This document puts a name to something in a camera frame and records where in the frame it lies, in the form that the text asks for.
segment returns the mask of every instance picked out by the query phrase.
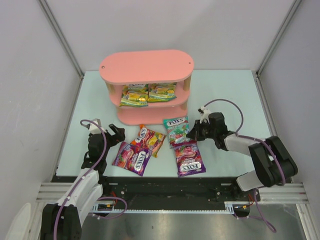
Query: colorful candy bag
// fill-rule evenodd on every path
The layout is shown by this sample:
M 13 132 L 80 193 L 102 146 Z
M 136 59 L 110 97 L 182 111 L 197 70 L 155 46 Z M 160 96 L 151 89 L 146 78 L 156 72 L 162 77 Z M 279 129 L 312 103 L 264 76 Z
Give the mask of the colorful candy bag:
M 178 177 L 206 172 L 199 148 L 196 143 L 174 147 Z
M 127 169 L 142 177 L 151 153 L 152 152 L 146 147 L 139 149 L 123 141 L 112 165 Z
M 148 85 L 131 84 L 124 85 L 120 101 L 121 106 L 146 107 L 148 106 Z
M 148 102 L 168 102 L 175 99 L 176 84 L 176 82 L 151 84 Z
M 192 141 L 192 139 L 187 137 L 187 133 L 189 133 L 188 116 L 164 119 L 163 124 L 167 130 L 169 142 L 172 146 Z
M 138 148 L 146 147 L 152 151 L 152 156 L 157 157 L 157 153 L 164 143 L 166 135 L 160 132 L 152 131 L 145 125 L 140 124 L 140 132 L 138 137 L 131 142 Z
M 148 93 L 148 84 L 127 84 L 127 89 L 129 91 L 134 91 L 137 93 Z

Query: shelf top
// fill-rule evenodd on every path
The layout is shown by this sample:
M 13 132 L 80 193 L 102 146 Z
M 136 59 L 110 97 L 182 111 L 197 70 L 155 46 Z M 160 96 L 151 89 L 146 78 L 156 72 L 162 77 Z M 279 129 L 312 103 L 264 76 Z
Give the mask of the shelf top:
M 192 57 L 175 49 L 117 52 L 99 67 L 102 79 L 113 85 L 180 82 L 193 70 Z

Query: red candy bag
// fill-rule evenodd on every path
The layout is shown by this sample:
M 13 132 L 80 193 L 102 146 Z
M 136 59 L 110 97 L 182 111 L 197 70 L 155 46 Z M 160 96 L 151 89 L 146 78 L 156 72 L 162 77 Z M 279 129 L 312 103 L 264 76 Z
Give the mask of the red candy bag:
M 176 146 L 173 149 L 178 167 L 178 177 L 206 172 L 197 144 L 189 143 Z
M 152 151 L 152 156 L 157 157 L 157 153 L 160 150 L 164 140 L 165 134 L 160 132 L 152 131 L 145 125 L 140 124 L 139 136 L 131 142 L 131 145 L 137 146 L 138 148 L 148 148 Z
M 142 177 L 151 153 L 151 150 L 146 147 L 138 148 L 123 141 L 112 165 L 127 169 Z

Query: candy packet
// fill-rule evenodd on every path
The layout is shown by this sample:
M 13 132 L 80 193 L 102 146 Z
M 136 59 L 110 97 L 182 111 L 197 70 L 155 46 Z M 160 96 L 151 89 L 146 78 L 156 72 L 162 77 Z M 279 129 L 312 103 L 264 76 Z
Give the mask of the candy packet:
M 148 93 L 148 84 L 127 84 L 125 85 L 128 91 L 134 91 L 137 93 Z
M 151 84 L 148 102 L 168 102 L 175 99 L 176 84 L 176 82 Z
M 199 148 L 196 143 L 188 143 L 174 147 L 178 177 L 206 172 Z
M 142 177 L 151 153 L 146 147 L 138 148 L 123 141 L 112 165 L 127 169 Z
M 146 147 L 152 151 L 152 156 L 157 157 L 157 153 L 164 143 L 166 135 L 160 132 L 152 131 L 145 125 L 140 124 L 138 137 L 131 142 L 138 148 Z
M 122 96 L 121 96 L 121 101 L 119 106 L 120 107 L 121 106 L 146 107 L 148 106 L 147 101 L 148 101 L 148 87 L 145 88 L 142 86 L 124 85 L 122 89 Z
M 172 146 L 193 141 L 187 137 L 187 133 L 189 133 L 188 116 L 164 119 L 163 124 L 166 128 L 169 142 Z

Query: pink shelf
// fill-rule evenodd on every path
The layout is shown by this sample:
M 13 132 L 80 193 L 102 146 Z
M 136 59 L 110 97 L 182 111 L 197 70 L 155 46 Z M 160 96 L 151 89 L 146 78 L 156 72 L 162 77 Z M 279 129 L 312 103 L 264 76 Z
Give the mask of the pink shelf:
M 163 124 L 163 119 L 184 117 L 188 110 L 183 110 L 180 106 L 162 108 L 120 108 L 117 115 L 119 120 L 126 125 L 156 125 Z
M 109 98 L 111 99 L 111 102 L 116 106 L 120 105 L 122 88 L 123 88 L 122 85 L 115 85 L 114 86 L 115 93 L 109 94 Z M 189 95 L 190 95 L 190 90 L 185 91 L 184 82 L 180 81 L 176 84 L 176 87 L 175 87 L 175 96 L 176 96 L 175 99 L 167 102 L 148 102 L 148 106 L 143 108 L 162 108 L 162 107 L 179 106 L 181 104 L 184 104 L 188 100 Z M 120 108 L 121 109 L 132 109 L 132 108 L 137 109 L 137 107 L 130 107 L 130 106 L 121 106 Z
M 180 82 L 193 70 L 192 57 L 174 49 L 117 52 L 99 67 L 102 79 L 112 85 Z

